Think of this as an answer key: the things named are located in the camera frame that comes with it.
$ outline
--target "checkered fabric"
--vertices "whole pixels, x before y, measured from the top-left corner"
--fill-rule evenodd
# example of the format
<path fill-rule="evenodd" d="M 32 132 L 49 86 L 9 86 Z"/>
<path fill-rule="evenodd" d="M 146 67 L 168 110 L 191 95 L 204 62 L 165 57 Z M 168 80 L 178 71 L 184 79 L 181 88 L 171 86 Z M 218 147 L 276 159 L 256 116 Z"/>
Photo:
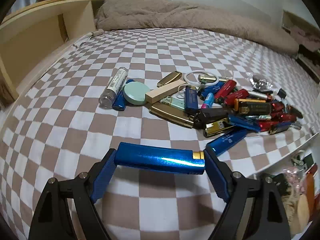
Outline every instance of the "checkered fabric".
<path fill-rule="evenodd" d="M 245 72 L 261 73 L 287 92 L 304 114 L 302 130 L 249 134 L 222 154 L 232 170 L 249 176 L 279 161 L 319 128 L 313 102 L 320 89 L 287 56 L 259 44 L 195 29 L 137 29 L 104 33 L 64 56 L 23 96 L 9 116 L 0 149 L 0 211 L 20 240 L 28 238 L 33 212 L 50 177 L 74 178 L 121 141 L 198 151 L 211 141 L 201 131 L 162 120 L 144 106 L 103 110 L 98 98 L 110 76 L 151 89 L 172 71 L 205 70 L 233 77 L 250 89 Z M 96 204 L 115 239 L 207 239 L 225 204 L 208 177 L 118 167 Z M 75 229 L 81 227 L 70 203 Z"/>

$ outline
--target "bottle cap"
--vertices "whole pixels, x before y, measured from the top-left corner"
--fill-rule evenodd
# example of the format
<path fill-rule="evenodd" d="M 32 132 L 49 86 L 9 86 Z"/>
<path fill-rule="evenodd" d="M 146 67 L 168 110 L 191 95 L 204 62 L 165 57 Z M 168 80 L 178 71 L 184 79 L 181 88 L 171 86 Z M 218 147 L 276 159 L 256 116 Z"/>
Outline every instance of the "bottle cap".
<path fill-rule="evenodd" d="M 124 86 L 123 95 L 125 100 L 137 106 L 145 104 L 145 93 L 150 92 L 145 84 L 140 82 L 130 82 Z"/>

